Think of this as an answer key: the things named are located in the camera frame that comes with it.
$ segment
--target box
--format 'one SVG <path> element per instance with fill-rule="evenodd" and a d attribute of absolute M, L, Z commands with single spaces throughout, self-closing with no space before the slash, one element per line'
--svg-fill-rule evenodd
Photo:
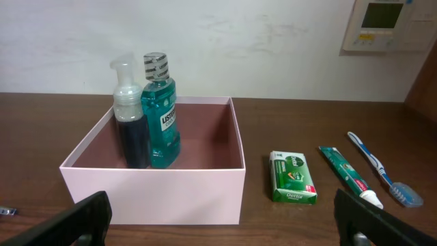
<path fill-rule="evenodd" d="M 314 204 L 317 200 L 304 154 L 272 151 L 270 174 L 274 202 Z"/>
<path fill-rule="evenodd" d="M 176 115 L 176 161 L 127 169 L 109 109 L 60 167 L 74 202 L 106 191 L 111 224 L 239 224 L 246 167 L 232 99 L 178 97 Z"/>

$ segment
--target toothbrush head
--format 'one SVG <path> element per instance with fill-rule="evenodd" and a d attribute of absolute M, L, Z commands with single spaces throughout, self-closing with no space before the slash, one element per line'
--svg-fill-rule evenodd
<path fill-rule="evenodd" d="M 407 208 L 416 208 L 423 204 L 422 197 L 406 184 L 393 183 L 390 187 L 390 193 Z"/>

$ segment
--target bottle label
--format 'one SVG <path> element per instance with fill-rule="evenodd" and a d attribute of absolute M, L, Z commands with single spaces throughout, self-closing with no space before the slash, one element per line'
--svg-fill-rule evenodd
<path fill-rule="evenodd" d="M 175 105 L 160 117 L 161 131 L 167 130 L 176 121 Z"/>

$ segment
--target bottle cap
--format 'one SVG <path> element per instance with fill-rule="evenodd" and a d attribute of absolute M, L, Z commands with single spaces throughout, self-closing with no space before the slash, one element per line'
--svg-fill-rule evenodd
<path fill-rule="evenodd" d="M 153 52 L 144 55 L 145 79 L 164 81 L 170 77 L 169 62 L 164 53 Z"/>
<path fill-rule="evenodd" d="M 143 88 L 135 83 L 133 54 L 123 55 L 111 62 L 111 68 L 117 71 L 118 85 L 114 89 L 114 101 L 119 105 L 134 105 L 141 101 Z"/>
<path fill-rule="evenodd" d="M 372 191 L 372 190 L 364 191 L 360 194 L 360 197 L 363 198 L 364 200 L 370 202 L 371 204 L 377 206 L 378 208 L 381 208 L 381 209 L 384 208 L 384 206 L 382 205 L 380 200 L 376 197 L 375 191 Z"/>

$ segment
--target yellow label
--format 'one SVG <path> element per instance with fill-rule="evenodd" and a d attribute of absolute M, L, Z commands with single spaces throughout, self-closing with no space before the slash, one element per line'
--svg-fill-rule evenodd
<path fill-rule="evenodd" d="M 375 40 L 374 34 L 360 34 L 359 40 Z"/>

